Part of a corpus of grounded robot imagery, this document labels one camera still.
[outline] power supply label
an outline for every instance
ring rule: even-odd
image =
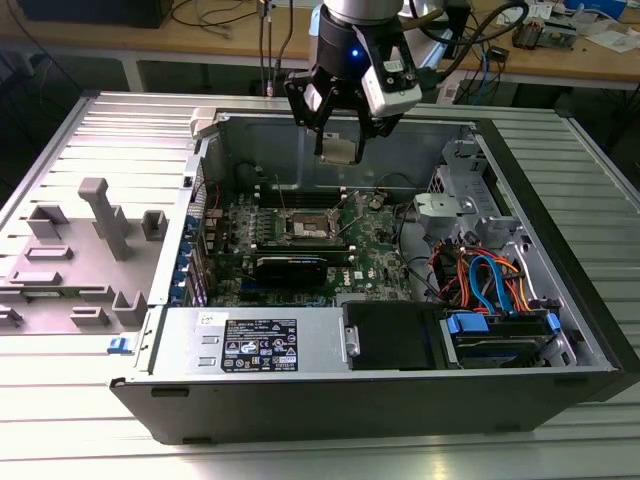
[[[227,320],[223,349],[222,370],[227,373],[295,372],[296,320]]]

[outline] blue cable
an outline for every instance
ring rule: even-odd
[[[473,99],[472,105],[477,105],[480,99],[484,96],[484,90],[487,86],[487,79],[489,78],[489,60],[487,59],[487,54],[484,51],[484,47],[479,45],[480,53],[482,53],[482,64],[484,65],[484,73],[482,74],[482,83],[480,84],[480,91],[476,95],[476,98]]]
[[[500,271],[500,267],[496,262],[493,261],[493,259],[485,255],[477,256],[476,258],[473,259],[473,261],[471,262],[471,265],[469,265],[469,284],[471,285],[471,291],[476,296],[476,298],[480,301],[480,303],[482,303],[485,307],[487,307],[487,310],[489,310],[490,314],[493,315],[496,313],[496,309],[493,307],[491,302],[487,300],[484,297],[484,295],[482,295],[480,288],[478,288],[478,277],[477,277],[476,270],[478,268],[478,264],[482,260],[484,260],[489,264],[489,267],[493,272],[493,278],[496,281],[496,292],[498,292],[498,300],[500,301],[500,308],[502,308],[502,310],[505,312],[513,313],[514,310],[513,310],[513,306],[511,305],[511,300],[509,299],[509,295],[507,295],[507,293],[504,291],[504,284],[502,282],[502,272]]]

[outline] wooden table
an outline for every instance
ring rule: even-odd
[[[258,17],[253,15],[230,24],[232,38],[198,27],[181,25],[168,17],[158,29],[113,25],[81,25],[73,23],[32,22],[27,20],[11,0],[21,23],[52,55],[77,55],[113,58],[122,62],[131,91],[144,91],[138,68],[139,61],[165,61],[212,65],[258,65]],[[226,8],[232,0],[200,0],[200,8]],[[247,2],[230,12],[208,17],[209,21],[225,21],[255,11],[255,2]],[[177,12],[178,18],[196,23],[192,5]],[[310,9],[294,9],[294,32],[284,55],[284,68],[306,68],[309,58]],[[274,55],[282,45],[289,28],[287,8],[275,8],[273,15]],[[10,16],[5,0],[0,0],[0,51],[41,53]]]
[[[200,0],[201,8],[224,8],[234,5],[230,0]],[[478,16],[491,10],[499,0],[475,0]],[[253,11],[253,2],[225,13],[212,15],[216,21],[227,20]],[[233,38],[223,39],[197,27],[181,25],[170,18],[157,30],[118,26],[78,25],[30,22],[14,7],[27,30],[52,54],[109,57],[122,62],[132,91],[144,90],[138,62],[156,60],[203,64],[258,65],[258,20],[256,16],[232,24]],[[194,22],[191,5],[178,12],[179,18]],[[285,52],[285,68],[305,68],[309,58],[309,20],[311,10],[294,9],[294,33]],[[624,22],[638,22],[640,13],[627,9]],[[278,50],[288,30],[288,11],[274,10],[273,45]],[[0,1],[1,49],[38,52],[9,15]],[[640,81],[640,49],[618,54],[584,38],[579,38],[573,51],[556,49],[522,50],[513,48],[511,35],[493,42],[510,51],[502,74],[504,81],[571,85],[593,88],[633,89]],[[469,54],[452,75],[447,85],[455,85],[478,69],[478,60]]]

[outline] robotic arm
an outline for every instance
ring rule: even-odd
[[[285,89],[298,125],[316,132],[322,154],[324,126],[334,109],[355,111],[360,139],[355,163],[368,139],[388,136],[422,98],[418,71],[404,32],[439,17],[442,10],[401,23],[403,0],[324,0],[317,63],[291,74]]]

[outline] slotted metal surface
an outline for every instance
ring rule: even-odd
[[[75,187],[86,171],[82,167],[109,175],[114,194],[121,193],[117,189],[136,187],[166,189],[170,194],[171,182],[173,179],[177,182],[180,173],[175,168],[180,161],[173,155],[176,150],[191,148],[187,121],[193,108],[225,101],[204,96],[103,95],[84,107],[80,120],[71,126],[75,133],[54,153],[56,170],[43,172],[43,178],[49,182],[45,189]],[[285,103],[278,105],[286,110]],[[612,173],[610,167],[603,167],[596,160],[597,152],[580,132],[569,121],[543,110],[434,106],[421,107],[416,113],[435,113],[452,119],[481,116],[496,121],[611,312],[640,353],[637,240],[640,222],[636,207],[628,200],[631,195],[624,190],[615,171]],[[114,122],[98,125],[98,117],[118,118],[119,126],[114,126]],[[154,122],[140,125],[125,121],[132,117],[149,117]],[[181,123],[176,125],[163,119]],[[169,152],[163,152],[162,159],[147,158],[147,152],[144,159],[124,161],[119,156],[100,153],[102,160],[94,157],[82,161],[83,153],[71,150],[94,147],[166,148]],[[65,151],[74,153],[61,158]],[[139,185],[131,184],[132,170],[126,170],[130,168],[126,165],[132,164],[144,167],[135,171]],[[154,181],[157,173],[161,174],[162,185]],[[583,202],[587,201],[589,208],[584,207]],[[141,204],[126,205],[130,215],[135,216],[137,205]],[[20,221],[7,228],[15,229],[12,231],[19,236],[27,232],[20,230],[23,228]],[[110,336],[101,335],[0,337],[2,478],[11,478],[11,474],[19,475],[17,478],[64,475],[64,478],[95,479],[127,475],[185,480],[640,476],[638,386],[607,403],[572,408],[531,433],[219,447],[161,445],[105,387],[106,379],[122,373],[132,361],[131,357],[107,357],[109,339]],[[283,398],[280,421],[287,421],[286,401]],[[472,398],[469,408],[473,408]]]
[[[637,192],[571,120],[561,120],[553,132],[531,121],[498,129],[614,318],[632,328],[637,342]]]

